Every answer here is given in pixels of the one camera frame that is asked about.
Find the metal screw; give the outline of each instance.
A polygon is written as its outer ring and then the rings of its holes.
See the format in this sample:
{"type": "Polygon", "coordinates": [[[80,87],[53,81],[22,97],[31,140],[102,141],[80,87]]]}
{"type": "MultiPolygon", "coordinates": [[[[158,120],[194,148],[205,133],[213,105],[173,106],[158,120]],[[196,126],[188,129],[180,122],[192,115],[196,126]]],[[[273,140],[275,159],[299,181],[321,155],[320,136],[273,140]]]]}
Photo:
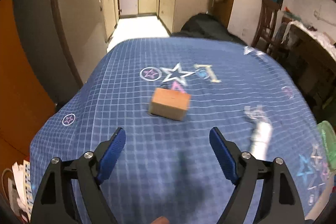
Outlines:
{"type": "Polygon", "coordinates": [[[92,153],[91,151],[86,152],[86,153],[84,154],[84,158],[86,158],[86,159],[90,159],[90,158],[92,158],[92,156],[93,156],[93,153],[92,153]]]}
{"type": "Polygon", "coordinates": [[[251,157],[251,154],[249,152],[243,152],[241,156],[248,160],[251,157]]]}
{"type": "Polygon", "coordinates": [[[276,159],[275,159],[275,162],[276,162],[277,164],[283,164],[284,160],[283,160],[282,158],[276,158],[276,159]]]}
{"type": "Polygon", "coordinates": [[[59,162],[59,158],[57,158],[57,157],[55,157],[55,158],[53,158],[52,160],[51,160],[51,163],[52,164],[56,164],[56,163],[58,163],[59,162]]]}

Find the wooden chair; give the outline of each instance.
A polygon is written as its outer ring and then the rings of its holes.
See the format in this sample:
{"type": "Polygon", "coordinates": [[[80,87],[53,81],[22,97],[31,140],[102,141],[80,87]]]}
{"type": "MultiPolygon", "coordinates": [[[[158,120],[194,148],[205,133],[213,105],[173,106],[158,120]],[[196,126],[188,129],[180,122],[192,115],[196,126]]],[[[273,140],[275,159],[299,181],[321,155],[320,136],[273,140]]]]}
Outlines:
{"type": "Polygon", "coordinates": [[[262,0],[261,11],[259,17],[258,28],[252,41],[251,47],[256,47],[260,38],[263,38],[269,45],[274,47],[274,50],[280,45],[279,42],[272,40],[275,25],[277,22],[277,14],[280,10],[280,5],[271,0],[262,0]]]}

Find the white wall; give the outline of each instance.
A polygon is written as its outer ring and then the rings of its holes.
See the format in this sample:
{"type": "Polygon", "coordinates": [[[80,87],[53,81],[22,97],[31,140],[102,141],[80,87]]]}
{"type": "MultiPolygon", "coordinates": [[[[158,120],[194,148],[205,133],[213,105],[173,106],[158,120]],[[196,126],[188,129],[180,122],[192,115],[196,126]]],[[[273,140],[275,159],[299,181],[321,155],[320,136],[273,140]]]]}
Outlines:
{"type": "Polygon", "coordinates": [[[228,31],[251,45],[258,26],[261,0],[234,0],[228,31]]]}
{"type": "MultiPolygon", "coordinates": [[[[317,20],[314,11],[320,11],[320,17],[336,23],[336,3],[332,0],[283,0],[278,12],[276,31],[281,23],[285,7],[299,15],[304,22],[311,23],[318,31],[326,32],[336,39],[336,27],[317,20]]],[[[261,9],[261,0],[234,0],[228,30],[251,44],[255,35],[261,9]]]]}
{"type": "Polygon", "coordinates": [[[336,40],[336,27],[314,16],[314,11],[318,11],[321,18],[336,24],[336,3],[333,0],[294,0],[293,6],[288,8],[299,15],[303,22],[312,23],[319,32],[326,32],[336,40]]]}

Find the blue cloth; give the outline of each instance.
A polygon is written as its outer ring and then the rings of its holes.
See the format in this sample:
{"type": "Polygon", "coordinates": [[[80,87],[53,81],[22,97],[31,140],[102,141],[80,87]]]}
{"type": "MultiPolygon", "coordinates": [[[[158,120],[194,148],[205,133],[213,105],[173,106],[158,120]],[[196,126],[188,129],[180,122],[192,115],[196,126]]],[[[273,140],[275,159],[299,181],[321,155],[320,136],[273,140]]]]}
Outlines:
{"type": "MultiPolygon", "coordinates": [[[[234,186],[211,149],[209,131],[217,126],[241,151],[249,150],[254,124],[244,107],[257,105],[273,125],[267,159],[285,160],[307,214],[325,187],[326,161],[302,95],[269,56],[194,38],[133,39],[109,52],[31,142],[33,192],[53,157],[76,159],[120,126],[126,145],[101,185],[118,222],[149,224],[164,215],[171,223],[216,223],[234,186]],[[162,84],[191,95],[182,122],[148,114],[152,94],[162,84]]],[[[261,187],[258,181],[248,223],[261,187]]],[[[83,223],[90,223],[77,183],[74,192],[83,223]]]]}

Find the blue gripper pad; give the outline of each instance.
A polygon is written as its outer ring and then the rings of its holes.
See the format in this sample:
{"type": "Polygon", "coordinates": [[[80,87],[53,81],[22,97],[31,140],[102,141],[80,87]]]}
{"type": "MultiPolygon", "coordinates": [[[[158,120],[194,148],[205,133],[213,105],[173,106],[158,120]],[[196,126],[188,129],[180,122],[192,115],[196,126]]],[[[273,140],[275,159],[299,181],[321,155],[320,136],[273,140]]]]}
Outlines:
{"type": "Polygon", "coordinates": [[[214,128],[210,130],[209,141],[212,150],[215,152],[216,158],[222,168],[225,178],[230,180],[232,184],[235,184],[239,179],[236,173],[236,162],[214,128]]]}
{"type": "Polygon", "coordinates": [[[120,131],[115,136],[114,140],[106,150],[104,156],[99,162],[99,172],[97,180],[99,183],[103,183],[104,180],[107,180],[112,170],[117,163],[117,160],[120,156],[121,151],[123,150],[126,143],[126,133],[125,130],[120,129],[120,131]]]}

